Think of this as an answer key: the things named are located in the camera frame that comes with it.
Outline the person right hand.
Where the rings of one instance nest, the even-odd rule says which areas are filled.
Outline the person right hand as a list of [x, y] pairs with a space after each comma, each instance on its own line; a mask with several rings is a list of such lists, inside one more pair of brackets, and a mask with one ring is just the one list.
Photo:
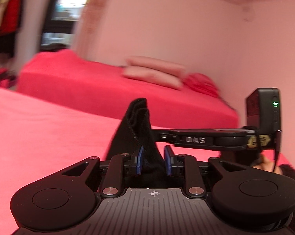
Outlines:
[[260, 154], [260, 163], [258, 165], [253, 166], [253, 168], [283, 175], [281, 168], [275, 165], [273, 161], [269, 160], [263, 154]]

